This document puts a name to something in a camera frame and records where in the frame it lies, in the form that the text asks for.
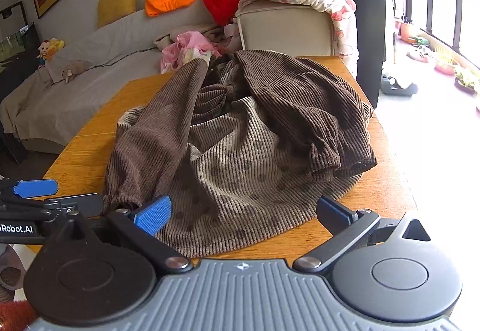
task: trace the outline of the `metal screw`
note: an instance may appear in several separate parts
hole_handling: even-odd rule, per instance
[[[301,257],[298,258],[295,263],[303,269],[316,269],[322,264],[320,259],[314,257]]]
[[[184,269],[190,264],[190,261],[185,257],[170,257],[167,258],[165,264],[170,269]]]

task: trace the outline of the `blue rubber pad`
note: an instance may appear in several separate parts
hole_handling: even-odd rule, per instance
[[[54,179],[41,179],[39,181],[20,181],[13,188],[14,194],[21,198],[53,196],[59,190]]]
[[[154,236],[167,223],[171,214],[171,200],[163,196],[139,211],[133,222],[137,227]]]

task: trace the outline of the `black label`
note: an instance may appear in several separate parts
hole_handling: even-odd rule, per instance
[[[0,221],[0,236],[37,236],[31,221]]]

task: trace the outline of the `corduroy garment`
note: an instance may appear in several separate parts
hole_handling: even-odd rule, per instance
[[[106,175],[106,208],[170,196],[157,237],[184,255],[301,225],[321,195],[341,198],[376,164],[373,111],[323,66],[240,51],[206,74],[205,62],[186,64],[143,111],[122,117]]]

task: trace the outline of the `yellow cushion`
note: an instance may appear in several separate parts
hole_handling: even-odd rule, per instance
[[[97,10],[101,28],[137,11],[137,0],[99,0]]]

